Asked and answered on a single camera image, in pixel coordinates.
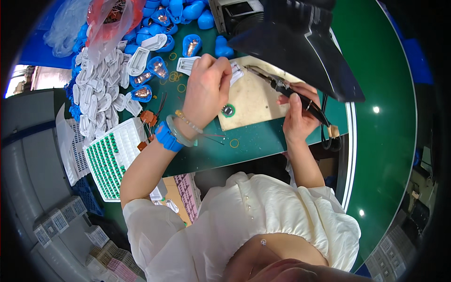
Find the clear plastic bag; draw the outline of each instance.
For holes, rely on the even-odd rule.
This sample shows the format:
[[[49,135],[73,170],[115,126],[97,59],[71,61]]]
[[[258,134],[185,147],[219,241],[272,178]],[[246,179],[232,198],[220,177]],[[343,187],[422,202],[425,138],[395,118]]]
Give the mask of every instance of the clear plastic bag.
[[[86,13],[91,0],[66,0],[55,13],[52,26],[42,39],[52,47],[52,54],[64,58],[72,54],[77,34],[86,22]]]
[[[98,65],[126,33],[135,28],[143,18],[143,8],[146,0],[122,0],[125,6],[119,20],[104,23],[111,9],[117,5],[118,0],[93,0],[87,12],[87,23],[90,26],[86,46],[88,57],[94,65]]]

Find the blue watch strap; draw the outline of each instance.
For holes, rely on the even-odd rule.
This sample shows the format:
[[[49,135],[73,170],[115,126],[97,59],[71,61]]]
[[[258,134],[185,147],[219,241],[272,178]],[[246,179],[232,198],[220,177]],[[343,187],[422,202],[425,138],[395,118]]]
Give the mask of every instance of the blue watch strap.
[[[158,142],[163,144],[163,147],[166,150],[178,152],[183,148],[183,144],[177,142],[177,138],[171,135],[171,131],[165,120],[160,122],[157,129],[155,130],[155,137]]]

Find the black lamp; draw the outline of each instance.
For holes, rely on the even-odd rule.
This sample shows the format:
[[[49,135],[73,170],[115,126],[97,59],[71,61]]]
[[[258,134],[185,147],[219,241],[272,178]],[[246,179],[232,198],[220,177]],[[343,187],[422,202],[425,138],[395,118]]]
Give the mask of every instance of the black lamp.
[[[235,36],[228,45],[340,102],[364,102],[359,83],[329,33],[335,1],[267,1],[264,21]]]

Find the white blouse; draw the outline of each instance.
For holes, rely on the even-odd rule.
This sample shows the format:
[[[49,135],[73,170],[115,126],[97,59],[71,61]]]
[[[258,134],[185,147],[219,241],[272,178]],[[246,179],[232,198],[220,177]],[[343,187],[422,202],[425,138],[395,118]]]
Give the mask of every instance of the white blouse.
[[[147,281],[220,281],[226,264],[255,235],[304,238],[333,268],[350,271],[360,228],[328,187],[295,191],[266,175],[232,175],[211,188],[185,228],[170,208],[136,199],[123,210],[133,257]]]

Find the woman's arm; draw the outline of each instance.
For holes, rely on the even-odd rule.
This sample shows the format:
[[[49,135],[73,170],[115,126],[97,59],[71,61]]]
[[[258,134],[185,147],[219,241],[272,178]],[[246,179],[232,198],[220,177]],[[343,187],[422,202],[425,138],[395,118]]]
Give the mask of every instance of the woman's arm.
[[[315,88],[305,83],[292,83],[291,88],[308,97],[318,106],[319,97]],[[293,93],[290,98],[279,97],[279,104],[290,102],[283,124],[288,156],[295,175],[297,186],[313,188],[324,186],[321,171],[308,148],[305,139],[318,127],[319,121],[311,113],[302,108],[299,95]]]
[[[186,118],[200,129],[207,126],[229,100],[231,77],[232,69],[225,57],[216,60],[211,55],[204,54],[195,60],[182,109]],[[197,132],[180,118],[175,119],[174,124],[186,138],[196,137]],[[145,147],[122,179],[120,185],[122,208],[134,199],[148,198],[176,154],[164,149],[157,139]]]

